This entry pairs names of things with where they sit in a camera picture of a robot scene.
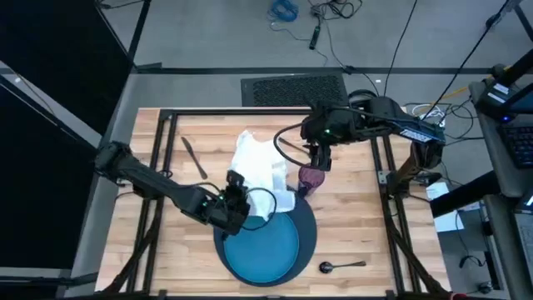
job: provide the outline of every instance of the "black curtain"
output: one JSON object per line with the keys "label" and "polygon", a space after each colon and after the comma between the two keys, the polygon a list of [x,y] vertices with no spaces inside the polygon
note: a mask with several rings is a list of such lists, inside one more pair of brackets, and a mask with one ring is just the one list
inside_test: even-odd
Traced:
{"label": "black curtain", "polygon": [[96,150],[50,122],[53,116],[41,107],[37,112],[28,106],[15,90],[0,77],[0,266],[70,269]]}
{"label": "black curtain", "polygon": [[0,1],[0,60],[101,134],[132,68],[94,0]]}

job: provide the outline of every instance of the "table frame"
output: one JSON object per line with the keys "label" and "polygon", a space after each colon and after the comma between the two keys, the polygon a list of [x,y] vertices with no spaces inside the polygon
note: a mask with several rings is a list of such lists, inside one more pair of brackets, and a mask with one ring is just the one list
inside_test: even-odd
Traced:
{"label": "table frame", "polygon": [[[302,109],[302,108],[223,108],[223,109],[162,109],[159,112],[158,120],[157,120],[157,129],[156,129],[156,135],[154,138],[154,144],[152,149],[152,157],[150,160],[150,168],[156,168],[157,163],[159,162],[159,151],[162,144],[162,135],[163,135],[163,128],[165,127],[166,122],[170,122],[169,132],[168,132],[168,138],[167,138],[167,147],[165,151],[165,155],[163,158],[163,169],[160,172],[169,172],[169,167],[171,164],[171,158],[172,158],[172,148],[174,143],[174,137],[176,135],[176,129],[177,129],[177,121],[180,116],[216,116],[216,115],[307,115],[310,112],[309,109]],[[394,156],[392,153],[392,146],[391,141],[389,137],[383,138],[383,146],[385,149],[386,154],[386,160],[390,171],[396,170],[396,165],[394,163]],[[379,190],[380,190],[380,199],[381,199],[381,206],[383,210],[383,217],[385,220],[387,220],[389,224],[392,224],[394,226],[394,222],[392,221],[391,216],[391,210],[389,207],[389,195],[386,191],[386,181],[383,180],[383,167],[381,165],[381,158],[380,158],[380,152],[379,147],[377,144],[377,140],[373,138],[371,140],[371,150],[372,150],[372,156],[374,160],[374,165],[376,167],[376,180],[378,181]],[[411,236],[409,234],[409,228],[407,226],[407,220],[406,220],[406,211],[403,206],[402,199],[400,197],[394,197],[394,200],[396,202],[396,207],[398,210],[398,217],[399,217],[399,224],[401,228],[401,235],[403,237],[403,240],[406,244],[406,246],[412,251],[412,245],[411,245]],[[147,230],[146,234],[143,234],[146,230],[147,226],[147,219],[148,219],[148,212],[151,202],[156,203],[155,212],[154,212],[154,218],[152,220],[152,224],[150,225],[149,229]],[[148,296],[151,286],[152,286],[152,277],[153,277],[153,269],[155,265],[155,259],[157,255],[157,240],[159,238],[159,229],[161,227],[162,222],[162,210],[163,210],[163,202],[164,197],[159,197],[156,199],[144,199],[143,204],[141,207],[139,222],[137,225],[137,236],[135,241],[135,247],[132,256],[127,261],[126,265],[124,266],[123,270],[117,275],[115,280],[113,282],[115,283],[115,286],[120,289],[122,285],[128,280],[127,282],[127,288],[126,293],[123,295],[126,296],[126,294],[131,295],[133,298],[136,295],[144,295]],[[392,264],[392,272],[394,274],[394,280],[396,285],[396,290],[398,293],[404,293],[405,286],[401,271],[401,265],[400,265],[400,258],[397,251],[397,244],[392,237],[392,234],[390,231],[386,231],[387,234],[387,241],[389,245],[389,250],[391,254],[391,264]],[[141,291],[135,291],[135,284],[137,282],[137,271],[138,271],[138,262],[143,255],[143,253],[148,248],[148,255],[147,255],[147,263],[146,263],[146,271],[144,274],[143,282],[142,282],[142,290]],[[413,285],[413,292],[414,293],[421,293],[421,285],[419,278],[416,274],[415,269],[413,268],[412,264],[408,264],[409,267],[409,274],[411,277],[411,282]],[[111,291],[106,290],[104,292],[105,294],[112,296],[118,293],[118,290]],[[352,299],[389,299],[390,297],[394,298],[394,292],[393,291],[386,291],[385,297],[350,297]],[[162,290],[160,291],[160,297],[164,299],[189,299],[193,297],[189,296],[172,296],[168,297],[166,296],[166,291]],[[202,299],[215,299],[219,297],[202,297]],[[243,299],[243,298],[256,298],[256,297],[231,297],[235,299]],[[325,297],[299,297],[299,298],[325,298]]]}

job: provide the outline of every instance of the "wooden table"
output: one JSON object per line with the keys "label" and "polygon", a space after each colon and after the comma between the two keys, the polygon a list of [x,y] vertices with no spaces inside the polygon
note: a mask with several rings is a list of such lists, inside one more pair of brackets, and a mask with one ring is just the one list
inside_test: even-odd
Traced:
{"label": "wooden table", "polygon": [[[132,150],[146,164],[150,161],[158,115],[159,109],[140,109],[133,130]],[[278,130],[300,122],[303,117],[180,115],[172,149],[172,179],[179,183],[202,181],[179,137],[186,137],[191,143],[209,176],[208,181],[224,187],[227,168],[242,131],[246,129],[253,132],[257,140],[267,141]],[[167,135],[168,125],[163,131],[160,156],[167,147]],[[283,137],[302,145],[299,130],[291,130]],[[378,142],[383,152],[381,141]],[[391,137],[391,143],[399,167],[409,156],[410,142]],[[303,153],[283,148],[295,159],[306,161]],[[383,153],[381,157],[386,166]],[[165,199],[151,293],[166,289],[169,295],[383,296],[387,289],[396,290],[370,143],[333,147],[332,161],[326,181],[308,198],[316,217],[318,240],[311,262],[298,277],[276,287],[251,287],[237,281],[217,256],[212,228],[182,215],[169,199]],[[298,167],[288,165],[287,182],[296,185]],[[157,170],[161,168],[159,159]],[[125,187],[121,193],[129,190]],[[411,193],[425,196],[422,189],[414,186]],[[97,290],[111,282],[132,254],[141,204],[142,200],[131,194],[117,200]],[[414,252],[428,272],[449,290],[429,204],[407,198],[405,208]],[[402,254],[401,257],[404,281],[409,290],[406,262]],[[141,261],[137,289],[141,288],[145,260],[146,254]],[[327,275],[318,271],[319,263],[324,261],[342,264],[359,260],[365,260],[367,266],[339,268]]]}

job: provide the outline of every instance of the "gray floor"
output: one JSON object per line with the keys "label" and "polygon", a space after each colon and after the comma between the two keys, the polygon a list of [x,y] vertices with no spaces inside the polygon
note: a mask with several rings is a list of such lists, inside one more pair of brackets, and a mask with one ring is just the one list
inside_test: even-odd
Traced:
{"label": "gray floor", "polygon": [[[122,3],[109,0],[109,3]],[[269,29],[266,11],[270,1],[252,0],[153,0],[147,23],[135,56],[136,64],[158,63],[168,68],[237,68],[237,67],[320,67],[323,57],[306,49],[306,43],[292,39],[287,32]],[[300,17],[294,23],[275,24],[289,28],[298,37],[308,37],[316,20],[308,13],[305,0],[295,1]],[[396,58],[396,67],[456,68],[481,35],[485,20],[495,13],[501,0],[425,0],[420,1]],[[412,0],[365,1],[352,19],[329,22],[337,56],[356,67],[388,67],[401,30],[411,9]],[[533,20],[533,1],[522,8]],[[129,46],[141,4],[105,11],[104,14],[122,43]],[[495,63],[512,64],[533,46],[517,16],[509,13],[480,45],[468,67],[490,67]],[[322,30],[317,48],[329,57],[327,66],[336,63]],[[241,106],[240,80],[274,75],[133,75],[128,83],[131,104],[118,119],[116,128],[127,135],[131,130],[136,107],[238,107]],[[370,74],[380,79],[384,75]],[[483,76],[461,75],[451,91],[479,81]],[[387,95],[400,104],[435,101],[451,79],[449,75],[393,75]],[[523,78],[520,84],[530,83]],[[361,75],[345,75],[348,92],[369,88]],[[468,95],[447,99],[446,103],[462,103]],[[463,133],[468,120],[449,117],[446,132]],[[479,137],[479,125],[468,136]],[[467,183],[491,170],[483,141],[461,142],[446,148],[443,161],[450,177]],[[468,247],[482,258],[486,249],[479,229],[479,216],[465,214],[467,229],[463,231]],[[488,280],[486,267],[468,265],[458,268],[464,255],[454,232],[441,234],[441,246],[457,292],[476,290],[478,283]]]}

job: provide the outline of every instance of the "black metal frame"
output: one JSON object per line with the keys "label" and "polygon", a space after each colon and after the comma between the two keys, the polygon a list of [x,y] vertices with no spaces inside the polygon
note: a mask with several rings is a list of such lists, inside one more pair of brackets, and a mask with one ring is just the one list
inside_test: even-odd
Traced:
{"label": "black metal frame", "polygon": [[[180,116],[186,116],[186,115],[194,115],[194,116],[216,116],[216,115],[262,115],[262,116],[268,116],[268,115],[307,115],[310,112],[309,109],[306,108],[224,108],[224,109],[162,109],[159,112],[159,118],[157,123],[157,130],[156,130],[156,136],[154,139],[154,145],[153,145],[153,152],[152,152],[152,158],[150,161],[150,167],[155,168],[157,165],[158,160],[158,153],[161,148],[161,142],[162,142],[162,134],[163,134],[163,127],[165,125],[165,121],[170,120],[170,129],[168,132],[168,139],[167,139],[167,148],[165,151],[165,157],[163,161],[163,170],[168,171],[168,168],[170,167],[171,163],[171,157],[172,157],[172,146],[174,137],[176,136],[176,130],[177,130],[177,120]],[[392,154],[392,148],[391,143],[388,137],[385,137],[383,139],[384,141],[384,147],[386,151],[386,158],[388,161],[389,169],[394,171],[396,169],[395,163],[394,163],[394,157]],[[381,198],[381,205],[383,209],[383,216],[384,218],[390,218],[391,216],[391,210],[389,207],[389,195],[386,191],[386,184],[380,183],[380,177],[379,173],[382,171],[382,165],[381,165],[381,158],[379,149],[377,146],[377,141],[375,139],[371,140],[371,150],[372,155],[374,158],[374,163],[376,166],[376,178],[380,187],[379,193]],[[121,274],[117,276],[117,278],[120,278],[118,281],[114,281],[112,283],[112,288],[107,287],[103,293],[106,293],[109,297],[116,295],[116,293],[120,290],[121,286],[124,284],[126,277],[128,277],[128,285],[127,285],[127,293],[141,293],[144,294],[146,297],[148,297],[148,294],[150,292],[150,287],[152,283],[152,276],[153,276],[153,268],[155,266],[155,258],[156,258],[156,250],[157,250],[157,240],[159,235],[159,229],[161,227],[161,215],[162,215],[162,204],[163,199],[155,199],[157,202],[156,206],[156,212],[155,216],[152,221],[152,225],[150,229],[148,230],[146,235],[143,235],[145,227],[146,227],[146,221],[147,221],[147,215],[148,215],[148,208],[149,208],[149,199],[145,199],[144,203],[142,205],[141,210],[141,216],[139,218],[138,228],[137,228],[137,238],[135,243],[135,249],[132,254],[132,257],[128,260],[126,266],[122,270]],[[404,237],[404,240],[406,240],[407,245],[409,245],[409,248],[411,247],[411,238],[409,235],[409,230],[406,223],[406,215],[405,215],[405,209],[403,209],[403,203],[401,199],[395,199],[396,205],[398,206],[398,216],[400,218],[400,224],[401,224],[401,235]],[[396,243],[392,237],[392,235],[387,231],[387,240],[389,243],[389,249],[391,253],[391,264],[392,264],[392,271],[395,278],[395,284],[396,284],[396,290],[399,293],[405,292],[404,282],[403,282],[403,276],[401,272],[401,265],[400,265],[400,257],[397,251]],[[148,244],[150,245],[149,253],[148,253],[148,260],[146,265],[146,271],[145,276],[143,278],[142,283],[142,290],[141,291],[135,291],[135,283],[137,281],[137,263],[142,256],[143,252],[146,250]],[[414,269],[412,266],[410,266],[410,276],[411,276],[411,282],[413,283],[413,292],[414,293],[421,293],[420,283],[418,280],[418,276],[416,275]],[[394,294],[391,294],[391,291],[386,291],[388,296],[385,297],[350,297],[354,299],[394,299]],[[193,297],[164,297],[164,299],[188,299]],[[220,297],[202,297],[202,299],[214,299],[214,298],[220,298]],[[242,300],[242,299],[258,299],[264,297],[224,297],[225,299],[236,299],[236,300]],[[328,297],[304,297],[304,298],[315,298],[315,299],[325,299]]]}

